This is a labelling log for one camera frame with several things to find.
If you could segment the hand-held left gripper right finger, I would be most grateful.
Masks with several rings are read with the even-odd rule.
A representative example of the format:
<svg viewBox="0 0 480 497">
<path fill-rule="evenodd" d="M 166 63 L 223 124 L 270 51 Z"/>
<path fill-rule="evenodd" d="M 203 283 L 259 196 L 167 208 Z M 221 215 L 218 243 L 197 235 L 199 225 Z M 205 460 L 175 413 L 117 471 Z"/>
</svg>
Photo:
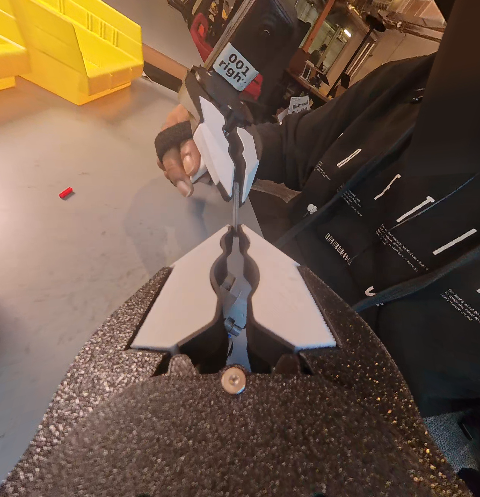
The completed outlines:
<svg viewBox="0 0 480 497">
<path fill-rule="evenodd" d="M 240 225 L 243 275 L 251 287 L 246 332 L 253 353 L 298 353 L 337 345 L 301 266 Z"/>
</svg>

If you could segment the person's right forearm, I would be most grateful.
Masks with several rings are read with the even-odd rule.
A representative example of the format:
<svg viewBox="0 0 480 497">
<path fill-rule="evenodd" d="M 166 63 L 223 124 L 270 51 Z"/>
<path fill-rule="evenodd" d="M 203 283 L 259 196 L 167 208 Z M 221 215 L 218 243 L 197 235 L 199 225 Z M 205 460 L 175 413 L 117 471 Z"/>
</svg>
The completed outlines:
<svg viewBox="0 0 480 497">
<path fill-rule="evenodd" d="M 287 115 L 281 124 L 256 125 L 262 147 L 256 179 L 302 191 L 327 152 L 367 152 L 373 133 L 403 131 L 410 92 L 423 86 L 436 53 L 379 66 L 341 96 L 323 106 Z"/>
</svg>

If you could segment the person's right hand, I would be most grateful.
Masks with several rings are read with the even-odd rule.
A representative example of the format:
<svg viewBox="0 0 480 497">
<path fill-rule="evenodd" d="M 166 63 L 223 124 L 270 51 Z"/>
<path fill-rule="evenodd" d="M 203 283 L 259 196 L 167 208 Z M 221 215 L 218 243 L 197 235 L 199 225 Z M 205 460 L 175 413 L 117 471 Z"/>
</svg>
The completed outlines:
<svg viewBox="0 0 480 497">
<path fill-rule="evenodd" d="M 181 123 L 190 122 L 188 110 L 177 105 L 167 116 L 155 139 L 156 163 L 179 193 L 188 198 L 192 196 L 194 187 L 191 181 L 199 170 L 201 156 L 192 138 L 177 141 L 177 131 L 169 132 Z"/>
</svg>

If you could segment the grey Lego engine assembly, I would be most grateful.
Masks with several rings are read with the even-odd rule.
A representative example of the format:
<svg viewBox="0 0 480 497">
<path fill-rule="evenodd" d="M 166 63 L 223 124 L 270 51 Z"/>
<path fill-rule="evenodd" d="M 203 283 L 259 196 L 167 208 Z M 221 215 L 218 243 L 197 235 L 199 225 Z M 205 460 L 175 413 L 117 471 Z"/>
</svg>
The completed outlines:
<svg viewBox="0 0 480 497">
<path fill-rule="evenodd" d="M 229 363 L 246 361 L 246 322 L 250 291 L 249 283 L 242 276 L 235 277 L 230 271 L 220 286 L 224 326 L 229 338 Z"/>
</svg>

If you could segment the grey desk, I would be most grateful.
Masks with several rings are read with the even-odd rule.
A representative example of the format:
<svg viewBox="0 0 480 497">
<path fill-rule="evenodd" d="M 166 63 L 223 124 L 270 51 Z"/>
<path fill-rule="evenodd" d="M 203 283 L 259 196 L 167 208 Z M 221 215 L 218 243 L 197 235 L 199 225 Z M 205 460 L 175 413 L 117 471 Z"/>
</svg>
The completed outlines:
<svg viewBox="0 0 480 497">
<path fill-rule="evenodd" d="M 0 480 L 94 331 L 231 221 L 215 188 L 182 198 L 156 164 L 176 104 L 146 78 L 82 106 L 22 78 L 0 91 Z"/>
</svg>

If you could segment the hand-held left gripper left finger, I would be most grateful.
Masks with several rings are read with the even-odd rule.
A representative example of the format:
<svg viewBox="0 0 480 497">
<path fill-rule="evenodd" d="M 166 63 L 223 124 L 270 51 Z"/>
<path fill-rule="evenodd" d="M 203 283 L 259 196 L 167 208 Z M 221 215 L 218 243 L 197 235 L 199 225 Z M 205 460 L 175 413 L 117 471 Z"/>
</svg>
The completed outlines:
<svg viewBox="0 0 480 497">
<path fill-rule="evenodd" d="M 131 349 L 203 354 L 224 334 L 220 286 L 228 276 L 227 258 L 234 237 L 231 225 L 219 229 L 170 266 L 170 273 L 146 311 Z"/>
</svg>

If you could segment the red bin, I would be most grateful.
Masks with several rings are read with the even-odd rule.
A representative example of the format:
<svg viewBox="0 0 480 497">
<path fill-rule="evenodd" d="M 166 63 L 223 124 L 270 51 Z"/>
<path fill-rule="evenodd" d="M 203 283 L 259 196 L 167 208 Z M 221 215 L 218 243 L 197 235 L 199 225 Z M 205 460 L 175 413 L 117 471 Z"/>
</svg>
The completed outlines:
<svg viewBox="0 0 480 497">
<path fill-rule="evenodd" d="M 199 12 L 195 15 L 190 26 L 190 34 L 194 42 L 205 44 L 209 29 L 209 19 L 203 13 Z"/>
</svg>

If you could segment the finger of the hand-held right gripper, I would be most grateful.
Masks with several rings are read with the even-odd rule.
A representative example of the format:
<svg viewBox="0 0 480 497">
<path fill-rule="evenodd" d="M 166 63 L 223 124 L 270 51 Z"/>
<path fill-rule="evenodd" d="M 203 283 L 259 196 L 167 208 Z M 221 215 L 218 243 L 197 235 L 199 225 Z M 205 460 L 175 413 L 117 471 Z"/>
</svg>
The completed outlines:
<svg viewBox="0 0 480 497">
<path fill-rule="evenodd" d="M 240 127 L 236 128 L 236 133 L 241 143 L 240 161 L 237 166 L 237 172 L 239 173 L 239 203 L 244 204 L 256 177 L 259 157 L 253 134 L 249 130 Z"/>
<path fill-rule="evenodd" d="M 199 103 L 202 120 L 193 133 L 193 140 L 201 158 L 199 170 L 193 175 L 193 183 L 208 173 L 224 200 L 237 202 L 235 164 L 225 135 L 225 117 L 205 97 L 200 96 Z"/>
</svg>

